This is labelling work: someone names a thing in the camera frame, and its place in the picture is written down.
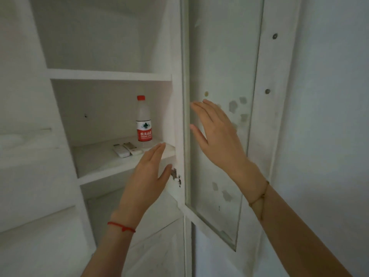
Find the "person's right hand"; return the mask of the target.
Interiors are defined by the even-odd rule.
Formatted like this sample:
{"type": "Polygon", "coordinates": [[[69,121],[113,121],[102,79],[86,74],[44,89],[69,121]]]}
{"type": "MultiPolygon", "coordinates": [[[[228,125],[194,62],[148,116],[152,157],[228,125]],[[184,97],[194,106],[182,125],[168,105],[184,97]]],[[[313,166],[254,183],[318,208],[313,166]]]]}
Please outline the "person's right hand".
{"type": "Polygon", "coordinates": [[[202,152],[236,183],[250,204],[256,202],[268,183],[257,165],[247,158],[232,122],[213,122],[203,102],[191,102],[190,106],[201,121],[209,145],[202,152]]]}

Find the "person's left hand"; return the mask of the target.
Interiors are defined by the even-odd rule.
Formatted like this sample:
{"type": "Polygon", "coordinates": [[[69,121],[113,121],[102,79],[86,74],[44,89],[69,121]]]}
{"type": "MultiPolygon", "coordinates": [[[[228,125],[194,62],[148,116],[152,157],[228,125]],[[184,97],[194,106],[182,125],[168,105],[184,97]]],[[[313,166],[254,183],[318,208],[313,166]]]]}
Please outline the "person's left hand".
{"type": "Polygon", "coordinates": [[[165,148],[166,143],[159,143],[144,153],[129,178],[110,221],[139,225],[145,212],[156,202],[166,186],[157,183],[165,148]]]}

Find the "person's right forearm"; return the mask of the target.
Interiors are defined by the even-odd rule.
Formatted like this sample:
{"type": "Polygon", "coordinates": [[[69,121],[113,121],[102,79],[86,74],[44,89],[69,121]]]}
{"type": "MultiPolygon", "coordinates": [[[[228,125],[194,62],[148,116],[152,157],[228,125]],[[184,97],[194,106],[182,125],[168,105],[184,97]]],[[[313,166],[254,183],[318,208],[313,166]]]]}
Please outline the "person's right forearm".
{"type": "Polygon", "coordinates": [[[352,277],[318,236],[270,186],[249,204],[290,277],[352,277]]]}

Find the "person's left forearm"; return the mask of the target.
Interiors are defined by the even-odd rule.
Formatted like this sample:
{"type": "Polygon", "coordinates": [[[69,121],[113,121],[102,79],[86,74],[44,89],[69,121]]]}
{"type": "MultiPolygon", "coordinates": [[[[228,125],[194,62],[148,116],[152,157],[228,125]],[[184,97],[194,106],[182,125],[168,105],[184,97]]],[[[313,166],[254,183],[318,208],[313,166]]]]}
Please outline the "person's left forearm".
{"type": "Polygon", "coordinates": [[[121,277],[136,225],[109,221],[81,277],[121,277]]]}

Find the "metal door hinge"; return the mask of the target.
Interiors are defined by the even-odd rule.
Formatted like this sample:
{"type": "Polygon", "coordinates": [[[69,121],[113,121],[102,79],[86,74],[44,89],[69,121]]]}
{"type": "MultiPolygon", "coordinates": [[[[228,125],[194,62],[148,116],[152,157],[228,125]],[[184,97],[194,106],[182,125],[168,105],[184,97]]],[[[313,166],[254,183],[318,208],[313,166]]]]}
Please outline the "metal door hinge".
{"type": "Polygon", "coordinates": [[[176,168],[171,169],[171,177],[173,178],[173,181],[175,181],[178,184],[178,186],[181,187],[181,185],[182,185],[181,177],[177,173],[176,168]]]}

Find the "white remote control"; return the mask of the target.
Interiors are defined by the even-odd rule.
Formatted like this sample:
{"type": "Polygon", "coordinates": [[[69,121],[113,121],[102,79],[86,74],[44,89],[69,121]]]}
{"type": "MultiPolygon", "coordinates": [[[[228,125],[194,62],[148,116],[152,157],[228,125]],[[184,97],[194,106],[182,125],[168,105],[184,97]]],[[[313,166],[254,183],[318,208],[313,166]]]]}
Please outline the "white remote control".
{"type": "Polygon", "coordinates": [[[122,146],[124,148],[126,148],[131,155],[136,156],[136,155],[141,155],[143,154],[142,149],[139,149],[138,147],[136,147],[134,144],[132,144],[131,142],[126,142],[123,143],[122,146]]]}
{"type": "Polygon", "coordinates": [[[131,153],[123,145],[120,145],[120,144],[113,145],[113,151],[120,158],[127,158],[131,155],[131,153]]]}

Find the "red label water bottle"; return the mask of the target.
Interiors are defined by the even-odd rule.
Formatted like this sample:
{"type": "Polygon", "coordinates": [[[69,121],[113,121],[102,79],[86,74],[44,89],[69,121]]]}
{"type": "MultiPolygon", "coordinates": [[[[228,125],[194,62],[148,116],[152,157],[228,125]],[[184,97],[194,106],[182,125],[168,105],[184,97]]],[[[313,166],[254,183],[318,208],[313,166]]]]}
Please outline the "red label water bottle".
{"type": "Polygon", "coordinates": [[[139,142],[148,143],[152,141],[153,137],[150,107],[147,104],[144,95],[137,96],[136,130],[139,142]]]}

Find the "white glass cabinet door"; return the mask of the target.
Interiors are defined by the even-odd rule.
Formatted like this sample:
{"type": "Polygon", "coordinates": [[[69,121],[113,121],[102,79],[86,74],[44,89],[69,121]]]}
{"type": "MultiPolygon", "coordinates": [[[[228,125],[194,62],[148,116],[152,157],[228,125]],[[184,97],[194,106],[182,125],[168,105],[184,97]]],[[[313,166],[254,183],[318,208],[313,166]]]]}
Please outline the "white glass cabinet door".
{"type": "Polygon", "coordinates": [[[219,105],[248,158],[270,179],[302,0],[181,1],[185,210],[216,244],[254,247],[260,227],[191,136],[189,124],[204,129],[190,102],[219,105]]]}

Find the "white lower cabinet door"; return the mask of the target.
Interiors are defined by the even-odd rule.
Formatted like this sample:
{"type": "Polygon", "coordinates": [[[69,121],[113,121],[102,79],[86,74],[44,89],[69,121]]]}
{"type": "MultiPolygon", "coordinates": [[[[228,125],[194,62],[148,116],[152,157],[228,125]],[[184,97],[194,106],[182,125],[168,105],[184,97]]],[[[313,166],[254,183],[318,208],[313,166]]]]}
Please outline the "white lower cabinet door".
{"type": "Polygon", "coordinates": [[[121,277],[194,277],[185,216],[145,215],[137,231],[121,277]]]}

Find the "white cabinet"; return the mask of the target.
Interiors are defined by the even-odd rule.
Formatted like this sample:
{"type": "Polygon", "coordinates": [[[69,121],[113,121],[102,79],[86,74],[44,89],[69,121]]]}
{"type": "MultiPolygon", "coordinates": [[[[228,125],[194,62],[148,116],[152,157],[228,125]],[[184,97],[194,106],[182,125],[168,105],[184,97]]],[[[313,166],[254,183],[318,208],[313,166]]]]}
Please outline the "white cabinet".
{"type": "Polygon", "coordinates": [[[159,174],[172,164],[182,185],[145,215],[185,216],[181,4],[0,0],[0,276],[81,274],[143,155],[115,144],[166,143],[159,174]]]}

